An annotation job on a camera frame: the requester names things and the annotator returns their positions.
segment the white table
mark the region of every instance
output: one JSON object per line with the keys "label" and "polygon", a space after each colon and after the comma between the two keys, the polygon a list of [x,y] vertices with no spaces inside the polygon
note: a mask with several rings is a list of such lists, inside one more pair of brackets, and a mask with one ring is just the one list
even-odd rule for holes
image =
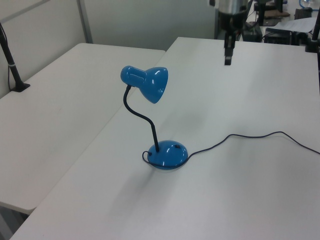
{"label": "white table", "polygon": [[[189,153],[230,133],[282,130],[320,146],[317,56],[303,47],[178,38],[162,99],[129,105],[158,139]],[[320,156],[281,135],[231,138],[176,170],[144,163],[150,126],[123,106],[12,240],[314,240],[320,236]]]}
{"label": "white table", "polygon": [[0,206],[30,214],[123,104],[121,69],[164,51],[79,44],[0,100]]}

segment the blue lamp shade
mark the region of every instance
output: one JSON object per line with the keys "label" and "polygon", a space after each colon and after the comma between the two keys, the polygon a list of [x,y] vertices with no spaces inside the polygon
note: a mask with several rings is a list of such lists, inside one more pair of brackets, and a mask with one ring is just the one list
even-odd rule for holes
{"label": "blue lamp shade", "polygon": [[160,100],[168,82],[168,70],[165,67],[153,67],[143,71],[133,66],[125,66],[120,76],[125,84],[139,88],[143,96],[153,104]]}

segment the lamp base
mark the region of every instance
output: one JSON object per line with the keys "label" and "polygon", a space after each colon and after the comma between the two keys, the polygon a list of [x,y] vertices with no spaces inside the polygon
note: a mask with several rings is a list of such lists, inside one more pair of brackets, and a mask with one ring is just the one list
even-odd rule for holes
{"label": "lamp base", "polygon": [[149,163],[158,169],[176,169],[186,163],[188,152],[185,146],[177,141],[160,141],[159,152],[155,145],[150,147],[147,155]]}

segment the power cord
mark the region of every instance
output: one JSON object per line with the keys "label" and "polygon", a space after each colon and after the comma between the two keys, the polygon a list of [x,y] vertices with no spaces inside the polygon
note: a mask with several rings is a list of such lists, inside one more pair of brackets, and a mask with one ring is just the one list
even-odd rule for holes
{"label": "power cord", "polygon": [[268,36],[273,35],[273,34],[275,34],[275,32],[269,32],[269,33],[265,34],[265,35],[262,37],[262,39],[265,40],[265,37],[268,37]]}
{"label": "power cord", "polygon": [[253,12],[250,13],[246,19],[248,19],[254,12],[255,12],[255,11],[253,10]]}
{"label": "power cord", "polygon": [[[301,147],[303,147],[303,148],[305,148],[305,149],[308,149],[308,150],[310,150],[310,151],[312,151],[312,152],[320,155],[320,152],[318,152],[318,151],[316,151],[316,150],[313,150],[313,149],[311,149],[311,148],[309,148],[309,147],[307,147],[307,146],[302,145],[301,143],[297,142],[297,141],[294,140],[291,136],[289,136],[288,134],[286,134],[286,133],[283,132],[283,131],[275,131],[275,132],[272,132],[272,133],[269,133],[269,134],[263,135],[263,136],[245,136],[245,135],[240,135],[240,134],[234,134],[234,133],[233,133],[233,134],[228,135],[225,139],[223,139],[221,142],[217,143],[216,145],[214,145],[214,146],[212,146],[212,147],[209,147],[209,148],[206,148],[206,149],[203,149],[203,150],[196,151],[196,152],[192,153],[191,155],[189,155],[189,157],[186,159],[186,161],[185,161],[184,163],[178,164],[178,165],[175,165],[175,166],[167,166],[167,167],[168,167],[168,168],[170,168],[170,167],[175,167],[175,168],[181,167],[181,166],[184,165],[186,162],[188,162],[189,159],[190,159],[192,156],[214,149],[215,147],[217,147],[217,146],[219,146],[220,144],[224,143],[224,142],[225,142],[229,137],[231,137],[231,136],[236,136],[236,137],[241,137],[241,138],[247,138],[247,139],[263,139],[263,138],[269,137],[269,136],[274,135],[274,134],[284,134],[284,135],[286,135],[288,138],[290,138],[292,141],[294,141],[296,144],[298,144],[299,146],[301,146]],[[151,162],[147,161],[147,160],[145,159],[145,157],[144,157],[144,154],[145,154],[145,153],[148,153],[149,155],[152,155],[151,152],[149,152],[149,151],[144,151],[144,152],[142,153],[142,159],[143,159],[143,161],[145,161],[147,164],[150,164],[150,165],[152,165],[152,166],[154,166],[154,167],[162,167],[162,165],[160,165],[160,164],[151,163]]]}

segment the blue desk lamp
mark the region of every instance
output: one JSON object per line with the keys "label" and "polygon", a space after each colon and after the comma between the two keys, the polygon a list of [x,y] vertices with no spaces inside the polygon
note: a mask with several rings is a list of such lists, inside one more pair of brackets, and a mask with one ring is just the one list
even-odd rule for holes
{"label": "blue desk lamp", "polygon": [[133,66],[125,66],[120,76],[121,80],[127,84],[123,96],[124,106],[130,113],[148,121],[151,125],[154,145],[147,151],[148,163],[156,168],[166,170],[182,166],[188,158],[188,152],[185,146],[172,140],[158,142],[154,123],[146,116],[132,110],[127,103],[127,97],[131,87],[136,87],[140,89],[146,99],[156,104],[166,89],[168,70],[165,67],[153,67],[143,71]]}

